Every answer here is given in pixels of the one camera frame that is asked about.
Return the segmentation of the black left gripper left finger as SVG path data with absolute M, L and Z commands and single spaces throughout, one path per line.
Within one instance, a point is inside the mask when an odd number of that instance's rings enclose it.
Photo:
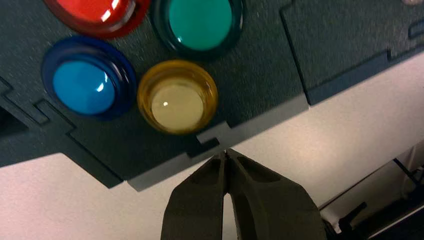
M 226 154 L 221 152 L 182 181 L 166 206 L 162 240 L 220 240 L 228 192 Z

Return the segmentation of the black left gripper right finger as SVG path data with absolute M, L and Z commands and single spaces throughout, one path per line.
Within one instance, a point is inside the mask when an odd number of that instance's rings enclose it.
M 228 190 L 239 240 L 325 240 L 316 204 L 298 183 L 227 150 Z

